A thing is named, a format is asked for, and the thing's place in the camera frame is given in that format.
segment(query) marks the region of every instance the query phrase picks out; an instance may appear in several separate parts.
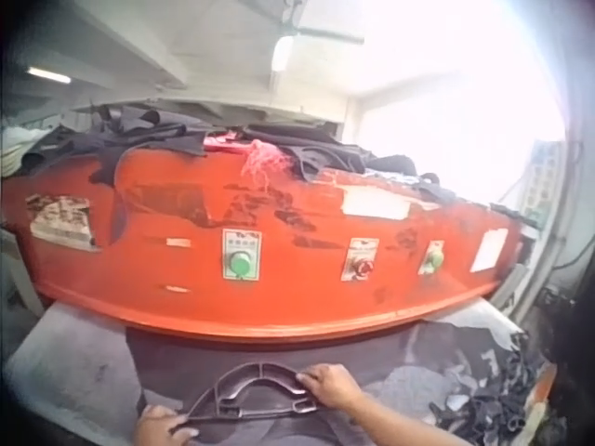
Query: pink yarn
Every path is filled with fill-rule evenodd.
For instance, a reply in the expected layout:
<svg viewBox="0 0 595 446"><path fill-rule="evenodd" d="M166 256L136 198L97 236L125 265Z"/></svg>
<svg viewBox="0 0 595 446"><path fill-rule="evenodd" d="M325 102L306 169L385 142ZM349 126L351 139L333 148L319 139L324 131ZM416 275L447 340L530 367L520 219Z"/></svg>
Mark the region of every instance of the pink yarn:
<svg viewBox="0 0 595 446"><path fill-rule="evenodd" d="M267 172L280 172L291 165L291 159L277 146L259 139L254 139L251 146L252 150L242 167L242 175L249 174L254 180L263 177L265 184L269 184Z"/></svg>

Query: red button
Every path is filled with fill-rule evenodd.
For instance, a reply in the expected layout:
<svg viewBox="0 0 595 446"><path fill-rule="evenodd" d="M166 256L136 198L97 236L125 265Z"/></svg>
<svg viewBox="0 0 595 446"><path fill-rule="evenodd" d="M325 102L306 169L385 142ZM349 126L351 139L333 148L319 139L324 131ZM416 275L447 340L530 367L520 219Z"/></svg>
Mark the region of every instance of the red button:
<svg viewBox="0 0 595 446"><path fill-rule="evenodd" d="M353 269L358 276L367 276L374 269L374 263L372 260L356 260Z"/></svg>

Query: hand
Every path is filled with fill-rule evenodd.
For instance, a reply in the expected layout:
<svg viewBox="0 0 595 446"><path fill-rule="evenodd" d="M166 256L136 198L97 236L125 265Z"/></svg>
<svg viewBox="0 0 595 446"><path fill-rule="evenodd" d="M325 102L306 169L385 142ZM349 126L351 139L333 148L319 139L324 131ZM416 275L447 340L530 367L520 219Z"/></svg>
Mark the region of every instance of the hand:
<svg viewBox="0 0 595 446"><path fill-rule="evenodd" d="M312 365L296 378L322 404L333 409L345 411L364 396L353 376L340 364Z"/></svg>
<svg viewBox="0 0 595 446"><path fill-rule="evenodd" d="M192 437L198 435L198 430L184 427L173 435L170 430L187 420L186 415L178 415L164 406L147 406L142 411L134 433L135 446L182 446Z"/></svg>

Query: fabric pile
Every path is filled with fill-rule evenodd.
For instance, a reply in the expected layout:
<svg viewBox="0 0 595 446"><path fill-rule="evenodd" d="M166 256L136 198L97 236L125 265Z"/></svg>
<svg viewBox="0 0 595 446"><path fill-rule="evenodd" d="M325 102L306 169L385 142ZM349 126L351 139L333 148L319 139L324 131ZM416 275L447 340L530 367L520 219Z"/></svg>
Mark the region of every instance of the fabric pile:
<svg viewBox="0 0 595 446"><path fill-rule="evenodd" d="M64 128L42 136L55 137ZM10 164L6 176L35 175L68 158L95 154L101 169L90 181L113 186L119 161L136 148L190 156L206 156L208 151L247 152L244 171L253 176L266 169L289 168L296 177L311 181L326 167L361 175L366 169L408 177L417 175L413 161L404 155L377 158L359 146L341 144L316 127L259 124L230 130L190 116L126 106L98 107L87 132L71 131L70 137L54 148L42 148L39 140L36 141L18 150L7 150L6 156L10 155L15 162ZM215 149L208 147L212 141L218 143Z"/></svg>
<svg viewBox="0 0 595 446"><path fill-rule="evenodd" d="M449 396L444 409L432 403L436 426L477 446L513 440L525 426L525 402L537 377L536 364L528 358L527 339L526 334L511 336L515 349L503 370L485 386L471 395Z"/></svg>
<svg viewBox="0 0 595 446"><path fill-rule="evenodd" d="M51 129L28 129L12 126L3 128L2 145L0 146L2 177L10 177L17 172L20 169L23 155L50 132Z"/></svg>

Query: finger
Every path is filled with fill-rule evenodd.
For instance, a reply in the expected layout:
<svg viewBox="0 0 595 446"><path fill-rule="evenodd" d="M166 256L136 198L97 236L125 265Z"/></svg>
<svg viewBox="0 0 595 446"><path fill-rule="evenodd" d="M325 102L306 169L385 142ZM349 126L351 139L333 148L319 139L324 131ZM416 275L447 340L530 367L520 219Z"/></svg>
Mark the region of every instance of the finger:
<svg viewBox="0 0 595 446"><path fill-rule="evenodd" d="M145 418L163 418L165 416L175 416L176 411L173 411L165 406L149 406L143 411Z"/></svg>
<svg viewBox="0 0 595 446"><path fill-rule="evenodd" d="M188 415L175 415L165 418L165 427L167 430L182 425L188 421Z"/></svg>
<svg viewBox="0 0 595 446"><path fill-rule="evenodd" d="M320 382L318 382L315 378L312 378L309 374L297 374L296 379L301 383L302 386L316 395L316 391L320 386Z"/></svg>
<svg viewBox="0 0 595 446"><path fill-rule="evenodd" d="M148 416L148 415L150 415L150 413L152 412L152 410L153 410L153 406L151 406L150 404L147 404L145 406L145 408L142 410L142 414L140 416L141 417Z"/></svg>
<svg viewBox="0 0 595 446"><path fill-rule="evenodd" d="M323 379L323 374L328 370L328 364L315 364L304 370L304 374L309 374L311 377L316 379Z"/></svg>
<svg viewBox="0 0 595 446"><path fill-rule="evenodd" d="M175 444L186 444L194 437L198 437L198 429L193 429L190 427L184 427L172 435L172 439L174 439Z"/></svg>
<svg viewBox="0 0 595 446"><path fill-rule="evenodd" d="M158 413L157 416L176 416L178 414L173 409L165 406L156 406L155 411Z"/></svg>

